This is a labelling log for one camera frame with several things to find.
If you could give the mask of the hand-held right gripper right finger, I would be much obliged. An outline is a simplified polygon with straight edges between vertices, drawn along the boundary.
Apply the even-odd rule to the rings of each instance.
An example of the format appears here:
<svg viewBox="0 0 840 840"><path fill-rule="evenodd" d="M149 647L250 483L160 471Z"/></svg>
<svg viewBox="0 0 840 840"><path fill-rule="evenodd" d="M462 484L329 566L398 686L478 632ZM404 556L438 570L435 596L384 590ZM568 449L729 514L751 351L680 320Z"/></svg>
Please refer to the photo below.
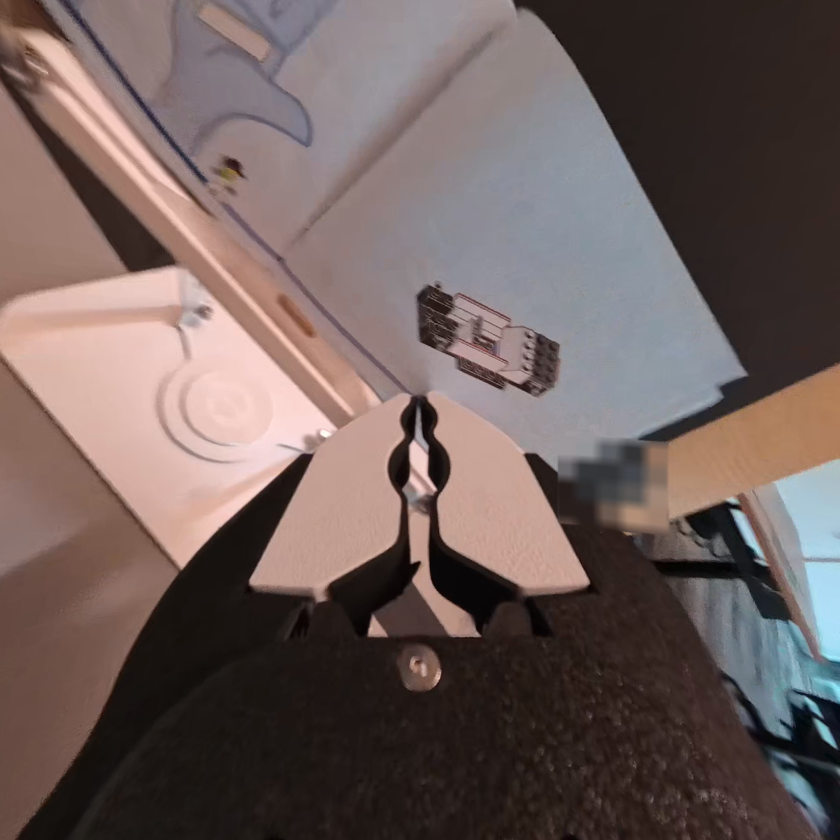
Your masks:
<svg viewBox="0 0 840 840"><path fill-rule="evenodd" d="M584 592L590 579L526 454L446 396L421 400L434 588L471 617L542 596Z"/></svg>

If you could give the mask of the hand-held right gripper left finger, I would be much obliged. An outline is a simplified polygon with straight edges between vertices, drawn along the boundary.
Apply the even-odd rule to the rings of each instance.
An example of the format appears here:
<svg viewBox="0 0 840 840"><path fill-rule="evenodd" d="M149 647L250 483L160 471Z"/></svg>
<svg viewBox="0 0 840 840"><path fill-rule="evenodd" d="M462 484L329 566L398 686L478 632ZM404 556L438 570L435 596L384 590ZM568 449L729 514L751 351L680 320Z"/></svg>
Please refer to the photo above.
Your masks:
<svg viewBox="0 0 840 840"><path fill-rule="evenodd" d="M333 433L311 457L249 579L256 592L373 614L413 576L403 493L416 402L399 395Z"/></svg>

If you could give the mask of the white book stand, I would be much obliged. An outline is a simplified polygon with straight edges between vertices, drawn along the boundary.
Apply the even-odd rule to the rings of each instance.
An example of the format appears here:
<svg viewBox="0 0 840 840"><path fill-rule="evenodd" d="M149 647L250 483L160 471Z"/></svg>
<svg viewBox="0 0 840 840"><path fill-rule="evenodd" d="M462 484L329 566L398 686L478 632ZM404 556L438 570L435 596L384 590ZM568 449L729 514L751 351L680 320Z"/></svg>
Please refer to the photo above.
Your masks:
<svg viewBox="0 0 840 840"><path fill-rule="evenodd" d="M66 42L2 24L2 68L175 262L16 297L2 356L181 569L323 430L380 399Z"/></svg>

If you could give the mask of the instruction booklet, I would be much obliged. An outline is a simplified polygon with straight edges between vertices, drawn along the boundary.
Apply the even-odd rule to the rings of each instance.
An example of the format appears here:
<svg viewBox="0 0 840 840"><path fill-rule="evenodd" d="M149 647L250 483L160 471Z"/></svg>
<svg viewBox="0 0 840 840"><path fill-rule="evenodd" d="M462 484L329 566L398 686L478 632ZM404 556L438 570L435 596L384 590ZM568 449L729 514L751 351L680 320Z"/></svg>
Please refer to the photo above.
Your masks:
<svg viewBox="0 0 840 840"><path fill-rule="evenodd" d="M161 161L382 398L546 459L746 371L585 80L513 2L44 2Z"/></svg>

